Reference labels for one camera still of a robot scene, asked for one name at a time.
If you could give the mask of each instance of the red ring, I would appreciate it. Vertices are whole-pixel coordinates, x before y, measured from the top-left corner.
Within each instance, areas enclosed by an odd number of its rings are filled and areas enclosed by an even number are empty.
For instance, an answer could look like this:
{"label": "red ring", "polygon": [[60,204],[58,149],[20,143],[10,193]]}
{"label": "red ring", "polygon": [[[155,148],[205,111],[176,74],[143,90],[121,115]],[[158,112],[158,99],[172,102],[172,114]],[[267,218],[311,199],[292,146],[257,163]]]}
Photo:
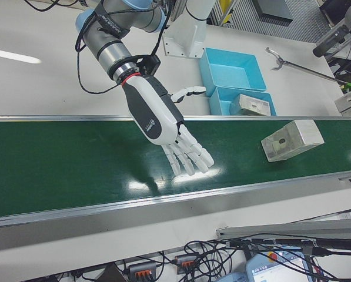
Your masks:
{"label": "red ring", "polygon": [[124,84],[126,84],[127,80],[130,79],[131,77],[133,77],[133,76],[139,76],[139,75],[141,75],[141,73],[139,73],[139,72],[135,72],[135,73],[129,75],[125,80],[123,80],[122,86],[124,86]]}

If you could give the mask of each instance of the logo on robot hand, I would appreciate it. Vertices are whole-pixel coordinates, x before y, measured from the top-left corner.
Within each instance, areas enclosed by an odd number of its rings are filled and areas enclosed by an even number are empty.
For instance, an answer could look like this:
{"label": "logo on robot hand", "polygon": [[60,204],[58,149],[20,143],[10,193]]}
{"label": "logo on robot hand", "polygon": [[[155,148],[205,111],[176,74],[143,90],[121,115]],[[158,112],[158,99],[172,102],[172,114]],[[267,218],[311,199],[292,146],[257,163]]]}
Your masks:
{"label": "logo on robot hand", "polygon": [[156,125],[155,121],[151,119],[149,123],[145,126],[146,132],[149,132],[155,125]]}

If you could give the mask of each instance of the red button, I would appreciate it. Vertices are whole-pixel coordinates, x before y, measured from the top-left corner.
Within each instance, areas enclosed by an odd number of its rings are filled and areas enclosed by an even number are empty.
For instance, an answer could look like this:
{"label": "red button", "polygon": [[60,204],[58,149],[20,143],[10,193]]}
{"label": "red button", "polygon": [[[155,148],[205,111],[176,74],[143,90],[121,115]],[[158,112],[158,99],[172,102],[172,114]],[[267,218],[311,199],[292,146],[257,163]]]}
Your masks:
{"label": "red button", "polygon": [[271,259],[274,260],[274,261],[278,259],[278,256],[277,256],[277,254],[275,254],[275,253],[270,253],[269,256],[270,256]]}

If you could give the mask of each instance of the white mounting bracket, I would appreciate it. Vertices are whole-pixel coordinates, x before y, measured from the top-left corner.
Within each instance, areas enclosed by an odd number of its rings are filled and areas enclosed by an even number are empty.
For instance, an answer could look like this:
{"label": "white mounting bracket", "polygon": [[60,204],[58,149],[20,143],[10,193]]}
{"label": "white mounting bracket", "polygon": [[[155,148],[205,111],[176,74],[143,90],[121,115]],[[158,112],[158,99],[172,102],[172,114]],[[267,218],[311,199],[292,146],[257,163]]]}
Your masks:
{"label": "white mounting bracket", "polygon": [[188,0],[185,11],[163,33],[166,56],[201,58],[204,52],[206,19],[216,0]]}

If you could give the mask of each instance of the screen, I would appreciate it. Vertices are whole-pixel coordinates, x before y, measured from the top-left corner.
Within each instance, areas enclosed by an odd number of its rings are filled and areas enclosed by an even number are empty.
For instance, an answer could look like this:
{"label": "screen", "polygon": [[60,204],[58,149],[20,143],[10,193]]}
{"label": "screen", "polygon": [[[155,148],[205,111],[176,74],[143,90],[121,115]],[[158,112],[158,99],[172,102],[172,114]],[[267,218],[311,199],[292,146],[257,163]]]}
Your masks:
{"label": "screen", "polygon": [[[304,268],[300,258],[294,259],[291,262]],[[297,268],[289,262],[285,262],[285,264]],[[252,270],[252,274],[255,282],[309,282],[307,275],[291,270],[280,264],[256,268]]]}

